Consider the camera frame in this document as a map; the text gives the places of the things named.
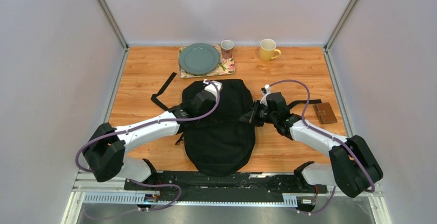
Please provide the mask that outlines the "black student backpack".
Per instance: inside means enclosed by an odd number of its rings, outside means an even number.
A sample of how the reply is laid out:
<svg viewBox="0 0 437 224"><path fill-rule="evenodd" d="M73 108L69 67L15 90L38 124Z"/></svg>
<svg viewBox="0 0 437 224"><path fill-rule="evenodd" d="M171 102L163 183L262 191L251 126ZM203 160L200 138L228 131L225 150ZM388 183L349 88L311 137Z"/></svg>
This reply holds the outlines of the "black student backpack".
<svg viewBox="0 0 437 224"><path fill-rule="evenodd" d="M255 128L239 121L253 105L250 90L242 79L220 80L223 89L215 111L198 121L187 123L179 133L180 141L196 169L206 175L224 177L245 166L256 143ZM295 100L298 104L318 104L320 99Z"/></svg>

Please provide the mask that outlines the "brown leather wallet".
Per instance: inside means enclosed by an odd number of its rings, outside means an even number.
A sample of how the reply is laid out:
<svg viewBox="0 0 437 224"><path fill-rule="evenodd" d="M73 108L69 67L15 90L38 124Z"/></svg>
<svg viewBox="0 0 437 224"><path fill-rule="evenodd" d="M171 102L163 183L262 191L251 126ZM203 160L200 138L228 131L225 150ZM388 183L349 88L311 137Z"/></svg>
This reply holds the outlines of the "brown leather wallet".
<svg viewBox="0 0 437 224"><path fill-rule="evenodd" d="M317 119L321 124L334 124L338 122L329 102L314 104L313 108Z"/></svg>

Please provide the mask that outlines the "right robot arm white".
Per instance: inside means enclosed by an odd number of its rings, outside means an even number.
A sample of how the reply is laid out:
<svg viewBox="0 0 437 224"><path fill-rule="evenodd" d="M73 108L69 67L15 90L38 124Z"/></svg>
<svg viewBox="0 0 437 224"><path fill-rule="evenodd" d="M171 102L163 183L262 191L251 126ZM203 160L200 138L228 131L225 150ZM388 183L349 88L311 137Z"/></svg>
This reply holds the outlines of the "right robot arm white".
<svg viewBox="0 0 437 224"><path fill-rule="evenodd" d="M383 171L363 137L326 131L291 113L290 109L281 93L269 93L254 101L240 121L256 127L272 124L280 135L304 143L329 158L328 164L307 162L294 170L294 186L299 192L308 192L314 185L329 185L355 198L375 188L383 178Z"/></svg>

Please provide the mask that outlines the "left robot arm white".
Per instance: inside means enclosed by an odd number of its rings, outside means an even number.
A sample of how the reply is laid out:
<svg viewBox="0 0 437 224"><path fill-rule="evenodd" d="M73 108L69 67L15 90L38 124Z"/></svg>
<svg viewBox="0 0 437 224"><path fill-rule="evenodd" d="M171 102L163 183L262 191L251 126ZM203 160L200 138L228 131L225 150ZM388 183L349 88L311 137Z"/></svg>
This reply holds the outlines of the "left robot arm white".
<svg viewBox="0 0 437 224"><path fill-rule="evenodd" d="M103 123L78 150L75 163L81 170L92 173L98 182L121 177L137 181L144 190L150 191L158 182L152 167L143 160L128 156L128 153L151 141L179 134L185 124L212 114L219 102L220 91L208 86L191 100L154 118L118 127Z"/></svg>

